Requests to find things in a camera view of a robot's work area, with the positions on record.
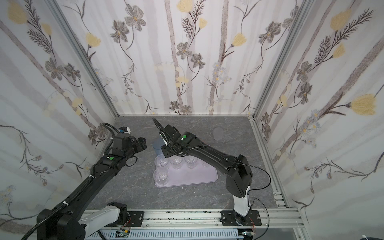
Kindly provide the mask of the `blue plastic cup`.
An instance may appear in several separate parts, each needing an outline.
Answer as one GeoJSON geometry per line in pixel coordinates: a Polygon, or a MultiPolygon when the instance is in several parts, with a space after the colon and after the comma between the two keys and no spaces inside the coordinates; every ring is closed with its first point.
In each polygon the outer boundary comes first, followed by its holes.
{"type": "Polygon", "coordinates": [[[163,138],[161,137],[158,137],[155,139],[155,141],[153,142],[153,148],[154,148],[154,151],[156,153],[157,156],[159,155],[162,155],[163,152],[162,152],[162,146],[164,145],[164,140],[163,138]]]}

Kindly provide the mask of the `clear faceted tumbler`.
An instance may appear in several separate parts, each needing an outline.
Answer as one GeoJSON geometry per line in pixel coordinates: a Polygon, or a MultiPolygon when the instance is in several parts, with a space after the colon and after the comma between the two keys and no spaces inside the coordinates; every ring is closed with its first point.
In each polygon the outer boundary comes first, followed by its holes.
{"type": "Polygon", "coordinates": [[[198,158],[196,157],[187,156],[184,159],[189,169],[194,169],[198,165],[198,158]]]}
{"type": "Polygon", "coordinates": [[[155,165],[157,168],[167,168],[169,160],[164,155],[157,155],[155,158],[155,165]]]}
{"type": "Polygon", "coordinates": [[[169,162],[171,164],[171,167],[175,170],[179,170],[182,168],[183,166],[183,163],[184,163],[184,159],[182,157],[178,157],[178,156],[172,156],[170,159],[169,159],[169,162]]]}

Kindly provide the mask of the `clear tall glass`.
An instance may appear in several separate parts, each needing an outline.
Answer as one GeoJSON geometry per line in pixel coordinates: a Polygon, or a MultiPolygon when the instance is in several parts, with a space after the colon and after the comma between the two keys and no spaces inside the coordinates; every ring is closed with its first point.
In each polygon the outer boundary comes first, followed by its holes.
{"type": "Polygon", "coordinates": [[[153,178],[157,186],[165,186],[169,182],[169,172],[164,168],[156,168],[153,178]]]}

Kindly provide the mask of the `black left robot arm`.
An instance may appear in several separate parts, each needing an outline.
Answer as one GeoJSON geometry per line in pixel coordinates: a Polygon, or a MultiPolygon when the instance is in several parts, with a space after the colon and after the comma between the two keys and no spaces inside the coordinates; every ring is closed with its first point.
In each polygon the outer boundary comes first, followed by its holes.
{"type": "Polygon", "coordinates": [[[113,140],[112,152],[92,166],[90,175],[68,197],[38,215],[34,230],[39,240],[84,240],[105,226],[121,227],[130,222],[127,205],[117,202],[109,203],[86,220],[82,218],[91,201],[127,165],[127,160],[147,148],[145,138],[128,133],[119,133],[113,140]]]}

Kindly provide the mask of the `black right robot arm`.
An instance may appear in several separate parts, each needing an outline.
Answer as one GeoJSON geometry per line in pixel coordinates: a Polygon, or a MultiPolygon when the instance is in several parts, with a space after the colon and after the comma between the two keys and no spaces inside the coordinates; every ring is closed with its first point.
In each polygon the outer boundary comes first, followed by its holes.
{"type": "Polygon", "coordinates": [[[253,172],[247,158],[243,155],[237,157],[225,154],[210,145],[205,144],[196,135],[190,132],[181,134],[175,127],[163,127],[153,118],[155,126],[164,141],[161,146],[166,158],[173,156],[196,157],[210,166],[219,170],[226,177],[226,189],[234,198],[235,224],[244,226],[250,220],[251,206],[249,191],[252,183],[253,172]]]}

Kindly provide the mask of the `lilac plastic tray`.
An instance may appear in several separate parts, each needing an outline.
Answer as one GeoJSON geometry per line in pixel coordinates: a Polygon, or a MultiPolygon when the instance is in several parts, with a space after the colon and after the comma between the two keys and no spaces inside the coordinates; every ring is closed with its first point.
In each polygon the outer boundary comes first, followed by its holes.
{"type": "Polygon", "coordinates": [[[188,185],[198,185],[214,183],[218,180],[217,170],[198,159],[198,165],[194,169],[189,169],[184,159],[181,169],[175,170],[169,162],[168,167],[164,168],[169,172],[169,182],[165,186],[157,186],[158,188],[181,187],[188,185]]]}

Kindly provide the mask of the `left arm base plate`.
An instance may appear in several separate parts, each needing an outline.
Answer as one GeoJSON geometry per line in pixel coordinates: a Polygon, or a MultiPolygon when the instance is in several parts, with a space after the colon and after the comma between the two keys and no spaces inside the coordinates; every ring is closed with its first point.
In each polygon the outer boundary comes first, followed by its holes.
{"type": "Polygon", "coordinates": [[[141,227],[144,220],[144,211],[128,211],[129,219],[126,227],[141,227]]]}

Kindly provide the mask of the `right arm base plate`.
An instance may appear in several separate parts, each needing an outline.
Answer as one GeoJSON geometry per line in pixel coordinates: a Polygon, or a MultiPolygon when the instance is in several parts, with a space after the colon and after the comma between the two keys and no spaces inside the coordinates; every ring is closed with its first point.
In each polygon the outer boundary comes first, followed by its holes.
{"type": "Polygon", "coordinates": [[[245,217],[234,210],[221,211],[221,222],[224,227],[259,227],[262,225],[259,212],[254,210],[250,210],[245,217]]]}

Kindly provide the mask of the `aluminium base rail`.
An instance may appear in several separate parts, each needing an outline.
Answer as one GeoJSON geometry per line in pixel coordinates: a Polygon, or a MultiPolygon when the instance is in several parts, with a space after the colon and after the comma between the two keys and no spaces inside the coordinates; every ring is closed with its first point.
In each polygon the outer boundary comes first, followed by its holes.
{"type": "MultiPolygon", "coordinates": [[[[141,227],[132,229],[219,229],[224,227],[221,222],[221,209],[200,210],[142,210],[144,220],[141,227]]],[[[304,228],[305,223],[297,209],[255,209],[261,217],[262,228],[304,228]]]]}

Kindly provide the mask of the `aluminium corner post left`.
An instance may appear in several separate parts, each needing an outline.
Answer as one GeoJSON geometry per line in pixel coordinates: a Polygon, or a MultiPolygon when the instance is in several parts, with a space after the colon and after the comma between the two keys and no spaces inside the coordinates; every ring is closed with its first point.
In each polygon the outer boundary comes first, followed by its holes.
{"type": "Polygon", "coordinates": [[[107,91],[103,87],[100,78],[97,76],[96,71],[92,66],[92,63],[90,62],[87,56],[86,50],[84,50],[83,46],[81,45],[81,42],[79,41],[79,38],[76,36],[74,31],[70,27],[67,19],[65,18],[62,10],[59,7],[59,4],[57,3],[57,1],[49,1],[49,0],[45,0],[45,4],[47,5],[53,17],[55,18],[59,27],[64,32],[65,37],[69,41],[72,49],[75,51],[76,55],[78,56],[78,59],[81,61],[83,67],[85,68],[86,72],[90,76],[93,84],[95,85],[96,89],[99,91],[107,107],[111,111],[113,117],[114,118],[119,117],[120,115],[117,109],[115,108],[114,104],[112,103],[111,99],[109,98],[107,91]]]}

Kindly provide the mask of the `aluminium corner post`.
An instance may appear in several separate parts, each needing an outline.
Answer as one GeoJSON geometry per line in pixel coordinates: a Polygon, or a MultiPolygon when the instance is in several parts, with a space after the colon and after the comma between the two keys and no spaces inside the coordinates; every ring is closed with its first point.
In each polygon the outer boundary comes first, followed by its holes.
{"type": "Polygon", "coordinates": [[[292,47],[296,41],[296,38],[299,36],[300,30],[303,24],[305,23],[306,18],[309,12],[311,11],[311,8],[314,2],[315,1],[312,1],[312,0],[307,0],[302,2],[302,5],[299,8],[296,17],[294,18],[293,24],[282,46],[282,49],[275,61],[275,65],[272,68],[271,74],[265,84],[261,97],[257,102],[256,109],[252,115],[253,119],[255,119],[256,116],[262,111],[263,105],[265,104],[267,98],[270,95],[270,92],[272,91],[273,85],[277,80],[280,70],[285,60],[287,59],[288,55],[290,54],[290,51],[292,50],[292,47]]]}
{"type": "Polygon", "coordinates": [[[81,42],[79,41],[79,38],[76,36],[74,31],[70,27],[67,19],[65,18],[62,10],[59,7],[59,4],[57,3],[57,1],[49,1],[49,0],[45,0],[45,4],[47,5],[53,17],[55,18],[59,27],[64,32],[65,37],[69,41],[72,49],[75,51],[76,55],[78,56],[78,59],[81,61],[83,67],[85,68],[86,72],[90,76],[93,84],[95,85],[96,89],[99,91],[107,107],[111,111],[113,117],[114,118],[119,117],[120,115],[117,109],[115,108],[114,104],[112,103],[111,99],[109,98],[107,91],[103,87],[100,78],[97,76],[96,71],[92,66],[92,63],[90,62],[87,56],[86,50],[84,50],[83,46],[81,45],[81,42]]]}

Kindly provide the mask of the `aluminium corner post right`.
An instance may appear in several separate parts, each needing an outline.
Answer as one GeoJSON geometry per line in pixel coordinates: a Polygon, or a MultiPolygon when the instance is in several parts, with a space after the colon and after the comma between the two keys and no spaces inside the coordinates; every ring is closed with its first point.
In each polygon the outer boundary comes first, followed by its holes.
{"type": "Polygon", "coordinates": [[[271,74],[265,84],[261,97],[257,102],[256,109],[252,115],[253,119],[255,119],[256,116],[262,111],[263,105],[265,104],[267,98],[270,95],[270,92],[272,91],[273,85],[277,80],[280,70],[285,60],[287,59],[288,55],[290,54],[290,51],[292,50],[292,47],[296,41],[296,38],[299,36],[300,30],[303,24],[305,23],[306,18],[309,12],[311,11],[311,8],[314,2],[315,1],[312,1],[312,0],[307,0],[302,2],[302,5],[299,8],[296,17],[294,18],[293,24],[282,46],[282,49],[275,61],[275,65],[272,68],[271,74]]]}

